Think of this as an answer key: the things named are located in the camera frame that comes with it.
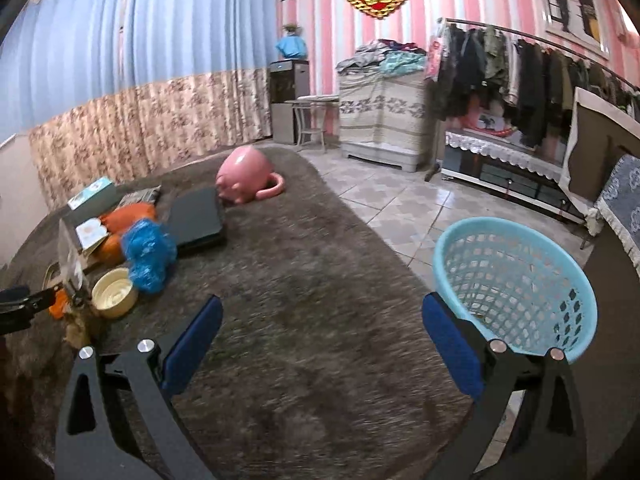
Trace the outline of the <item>brown trash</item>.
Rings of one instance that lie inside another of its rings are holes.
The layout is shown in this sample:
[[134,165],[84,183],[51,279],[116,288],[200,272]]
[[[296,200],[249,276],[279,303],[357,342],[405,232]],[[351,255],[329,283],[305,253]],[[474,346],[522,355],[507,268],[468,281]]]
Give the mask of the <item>brown trash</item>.
[[63,310],[64,341],[75,350],[97,346],[102,338],[102,318],[91,302],[79,307],[66,304]]

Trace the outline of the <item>clear plastic wrapper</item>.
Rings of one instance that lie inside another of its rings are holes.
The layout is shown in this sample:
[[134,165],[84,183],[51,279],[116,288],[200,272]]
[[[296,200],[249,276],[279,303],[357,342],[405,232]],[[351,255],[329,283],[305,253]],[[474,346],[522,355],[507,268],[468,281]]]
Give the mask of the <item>clear plastic wrapper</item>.
[[58,222],[58,264],[70,304],[79,308],[84,301],[85,275],[79,252],[64,220]]

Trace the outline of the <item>cream round bowl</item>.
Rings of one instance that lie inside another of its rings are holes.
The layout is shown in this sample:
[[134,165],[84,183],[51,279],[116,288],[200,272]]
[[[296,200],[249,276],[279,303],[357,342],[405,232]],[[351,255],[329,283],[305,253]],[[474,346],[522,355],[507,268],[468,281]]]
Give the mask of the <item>cream round bowl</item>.
[[102,318],[121,318],[137,302],[138,291],[129,277],[127,268],[117,268],[105,273],[93,287],[94,310]]

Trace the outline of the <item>small white card packet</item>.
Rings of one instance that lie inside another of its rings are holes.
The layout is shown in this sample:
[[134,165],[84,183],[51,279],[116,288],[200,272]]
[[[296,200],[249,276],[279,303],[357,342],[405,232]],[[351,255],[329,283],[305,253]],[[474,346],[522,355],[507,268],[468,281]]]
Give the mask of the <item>small white card packet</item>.
[[76,226],[75,232],[83,252],[90,254],[110,235],[99,218],[90,218]]

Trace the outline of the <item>orange snack bag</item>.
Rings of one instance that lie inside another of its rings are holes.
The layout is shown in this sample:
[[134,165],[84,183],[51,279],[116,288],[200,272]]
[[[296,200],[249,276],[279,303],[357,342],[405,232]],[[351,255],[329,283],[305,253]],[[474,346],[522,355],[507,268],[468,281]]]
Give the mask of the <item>orange snack bag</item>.
[[119,207],[99,216],[107,229],[107,238],[94,251],[94,258],[107,266],[117,266],[125,261],[120,241],[124,234],[139,220],[156,220],[155,206],[150,203],[135,203]]

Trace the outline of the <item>blue plastic bag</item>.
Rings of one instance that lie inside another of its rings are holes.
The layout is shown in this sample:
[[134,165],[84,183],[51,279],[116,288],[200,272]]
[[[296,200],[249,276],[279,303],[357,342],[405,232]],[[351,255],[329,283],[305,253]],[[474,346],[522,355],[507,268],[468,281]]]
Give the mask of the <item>blue plastic bag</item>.
[[134,287],[149,295],[161,292],[168,269],[177,259],[177,246],[165,228],[151,219],[140,219],[122,236],[120,247]]

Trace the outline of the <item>patterned duck snack packet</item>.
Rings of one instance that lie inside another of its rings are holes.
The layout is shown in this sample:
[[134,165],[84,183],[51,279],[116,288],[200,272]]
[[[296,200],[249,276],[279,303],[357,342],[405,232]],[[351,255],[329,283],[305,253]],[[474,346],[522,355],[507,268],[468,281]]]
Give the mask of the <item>patterned duck snack packet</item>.
[[160,194],[162,194],[162,187],[160,185],[154,186],[154,188],[142,188],[142,190],[127,193],[122,196],[122,199],[118,203],[118,208],[142,203],[155,205],[160,198]]

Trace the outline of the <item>brown cardboard tray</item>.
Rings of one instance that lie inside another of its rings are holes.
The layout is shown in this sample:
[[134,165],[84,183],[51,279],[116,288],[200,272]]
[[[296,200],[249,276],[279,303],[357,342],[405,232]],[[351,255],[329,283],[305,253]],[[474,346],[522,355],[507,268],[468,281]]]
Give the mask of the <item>brown cardboard tray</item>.
[[63,287],[63,275],[60,264],[55,261],[44,272],[42,288],[58,290]]

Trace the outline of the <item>teal tissue box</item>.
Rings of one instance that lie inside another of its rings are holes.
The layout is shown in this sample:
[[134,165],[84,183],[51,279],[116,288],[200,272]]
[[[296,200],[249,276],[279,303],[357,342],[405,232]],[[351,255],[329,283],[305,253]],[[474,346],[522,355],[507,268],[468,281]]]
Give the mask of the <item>teal tissue box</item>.
[[67,222],[78,226],[91,218],[98,218],[119,202],[116,185],[107,177],[100,177],[67,201],[70,213]]

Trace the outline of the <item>light blue plastic basket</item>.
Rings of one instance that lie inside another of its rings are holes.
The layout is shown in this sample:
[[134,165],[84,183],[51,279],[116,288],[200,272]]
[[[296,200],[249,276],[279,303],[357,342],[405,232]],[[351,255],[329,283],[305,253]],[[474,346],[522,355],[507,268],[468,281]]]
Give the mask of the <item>light blue plastic basket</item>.
[[561,246],[528,226],[494,217],[460,220],[436,242],[435,290],[457,318],[487,340],[575,363],[598,325],[586,274]]

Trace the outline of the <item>black notebook case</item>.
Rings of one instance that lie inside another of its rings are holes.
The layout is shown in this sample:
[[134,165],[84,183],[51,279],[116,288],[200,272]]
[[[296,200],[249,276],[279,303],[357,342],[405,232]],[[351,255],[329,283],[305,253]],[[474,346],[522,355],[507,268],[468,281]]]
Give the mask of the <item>black notebook case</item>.
[[166,229],[179,258],[224,244],[224,207],[216,188],[199,188],[176,198]]

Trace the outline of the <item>brown shaggy table cover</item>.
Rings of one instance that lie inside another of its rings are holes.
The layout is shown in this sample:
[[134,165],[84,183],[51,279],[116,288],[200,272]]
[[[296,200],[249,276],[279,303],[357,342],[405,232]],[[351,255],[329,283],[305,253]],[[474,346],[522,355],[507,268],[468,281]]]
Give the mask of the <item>brown shaggy table cover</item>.
[[[224,322],[175,408],[226,479],[420,479],[470,402],[422,325],[427,289],[303,156],[268,148],[277,196],[224,214],[223,245],[102,318],[102,352],[171,333],[210,296]],[[1,474],[48,475],[74,352],[39,313],[1,344]]]

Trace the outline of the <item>blue floral lace cloth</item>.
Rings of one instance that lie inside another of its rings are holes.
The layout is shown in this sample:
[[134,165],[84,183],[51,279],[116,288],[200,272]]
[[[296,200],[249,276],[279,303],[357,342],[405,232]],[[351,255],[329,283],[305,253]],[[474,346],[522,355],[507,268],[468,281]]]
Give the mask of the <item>blue floral lace cloth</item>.
[[640,168],[639,159],[623,155],[614,166],[586,223],[591,236],[597,236],[609,226],[623,246],[636,273],[639,273],[640,252]]

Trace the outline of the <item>low tv stand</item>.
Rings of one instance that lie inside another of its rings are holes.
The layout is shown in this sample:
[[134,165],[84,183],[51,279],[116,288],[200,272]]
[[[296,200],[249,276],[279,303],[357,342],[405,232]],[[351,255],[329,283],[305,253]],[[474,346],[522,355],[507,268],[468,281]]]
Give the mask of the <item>low tv stand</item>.
[[465,130],[444,132],[442,175],[543,209],[577,224],[584,215],[560,188],[561,167],[520,144]]

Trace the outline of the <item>blue and floral curtain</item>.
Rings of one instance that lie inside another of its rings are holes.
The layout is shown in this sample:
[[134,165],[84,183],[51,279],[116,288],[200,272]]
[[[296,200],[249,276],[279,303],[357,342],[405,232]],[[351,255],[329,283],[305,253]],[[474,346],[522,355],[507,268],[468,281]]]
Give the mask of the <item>blue and floral curtain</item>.
[[27,0],[1,44],[1,132],[44,200],[271,133],[276,0]]

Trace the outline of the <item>pink pig-shaped mug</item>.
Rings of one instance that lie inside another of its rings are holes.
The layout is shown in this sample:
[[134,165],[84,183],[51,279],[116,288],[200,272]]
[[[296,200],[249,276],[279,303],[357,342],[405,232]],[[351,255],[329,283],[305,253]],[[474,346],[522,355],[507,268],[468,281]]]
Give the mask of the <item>pink pig-shaped mug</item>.
[[285,190],[285,180],[261,150],[244,145],[233,150],[220,166],[216,189],[223,202],[243,205],[278,196]]

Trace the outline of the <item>brown sofa chair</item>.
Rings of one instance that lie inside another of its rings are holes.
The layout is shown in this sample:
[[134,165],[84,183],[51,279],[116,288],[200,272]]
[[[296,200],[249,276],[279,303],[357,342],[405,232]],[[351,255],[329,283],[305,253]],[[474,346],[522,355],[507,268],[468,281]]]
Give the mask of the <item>brown sofa chair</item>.
[[559,186],[583,217],[625,154],[639,157],[639,123],[600,96],[577,88]]

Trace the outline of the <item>black water dispenser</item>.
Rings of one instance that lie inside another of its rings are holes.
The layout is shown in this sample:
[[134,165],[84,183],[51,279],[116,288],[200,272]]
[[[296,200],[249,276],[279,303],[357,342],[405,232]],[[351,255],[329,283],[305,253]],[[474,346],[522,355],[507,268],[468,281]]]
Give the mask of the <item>black water dispenser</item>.
[[294,145],[297,126],[292,102],[310,93],[309,62],[282,60],[270,63],[268,82],[272,140]]

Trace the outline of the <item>clothes rack with garments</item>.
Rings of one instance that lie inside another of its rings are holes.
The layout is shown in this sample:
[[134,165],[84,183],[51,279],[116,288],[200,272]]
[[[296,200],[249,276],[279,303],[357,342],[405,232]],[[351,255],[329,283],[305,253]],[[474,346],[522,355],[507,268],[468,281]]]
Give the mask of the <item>clothes rack with garments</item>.
[[425,69],[435,117],[559,162],[586,90],[633,120],[639,89],[576,52],[481,22],[439,18]]

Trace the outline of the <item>small metal stool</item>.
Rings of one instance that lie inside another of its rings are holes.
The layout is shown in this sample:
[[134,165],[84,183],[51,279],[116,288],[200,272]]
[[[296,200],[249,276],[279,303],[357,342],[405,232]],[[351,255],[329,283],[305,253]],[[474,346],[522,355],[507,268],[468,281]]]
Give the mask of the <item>small metal stool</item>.
[[301,151],[307,145],[318,145],[326,151],[326,121],[329,111],[340,104],[337,94],[301,96],[286,101],[292,108],[296,127],[296,148]]

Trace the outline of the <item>cabinet with patterned cloth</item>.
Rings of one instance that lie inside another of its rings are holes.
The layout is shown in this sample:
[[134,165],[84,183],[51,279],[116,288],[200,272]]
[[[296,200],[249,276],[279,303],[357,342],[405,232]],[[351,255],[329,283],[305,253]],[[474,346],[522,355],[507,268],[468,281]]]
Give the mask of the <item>cabinet with patterned cloth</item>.
[[338,77],[338,138],[346,157],[415,172],[428,164],[433,129],[423,74],[359,72]]

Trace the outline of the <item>blue covered water bottle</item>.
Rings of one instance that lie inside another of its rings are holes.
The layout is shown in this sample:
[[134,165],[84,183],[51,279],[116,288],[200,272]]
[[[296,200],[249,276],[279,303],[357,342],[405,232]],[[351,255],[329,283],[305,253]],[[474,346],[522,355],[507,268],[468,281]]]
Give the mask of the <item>blue covered water bottle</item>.
[[281,58],[289,60],[306,60],[308,58],[306,42],[300,36],[300,27],[295,23],[283,26],[283,36],[278,40],[276,49]]

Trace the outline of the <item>pile of folded clothes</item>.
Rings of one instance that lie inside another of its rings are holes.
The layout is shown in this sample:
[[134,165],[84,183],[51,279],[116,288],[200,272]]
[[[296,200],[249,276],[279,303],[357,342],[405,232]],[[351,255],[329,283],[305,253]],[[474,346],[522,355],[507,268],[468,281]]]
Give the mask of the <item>pile of folded clothes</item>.
[[401,44],[390,39],[375,39],[358,47],[350,58],[338,62],[339,74],[378,72],[386,77],[408,75],[424,70],[426,51],[413,42]]

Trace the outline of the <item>framed wedding photo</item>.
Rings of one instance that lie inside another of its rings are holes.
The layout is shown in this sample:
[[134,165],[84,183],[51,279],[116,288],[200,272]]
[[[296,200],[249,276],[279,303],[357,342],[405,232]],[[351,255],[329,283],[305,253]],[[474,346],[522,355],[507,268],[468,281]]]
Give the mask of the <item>framed wedding photo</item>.
[[598,0],[546,0],[547,30],[607,60],[610,49],[600,20]]

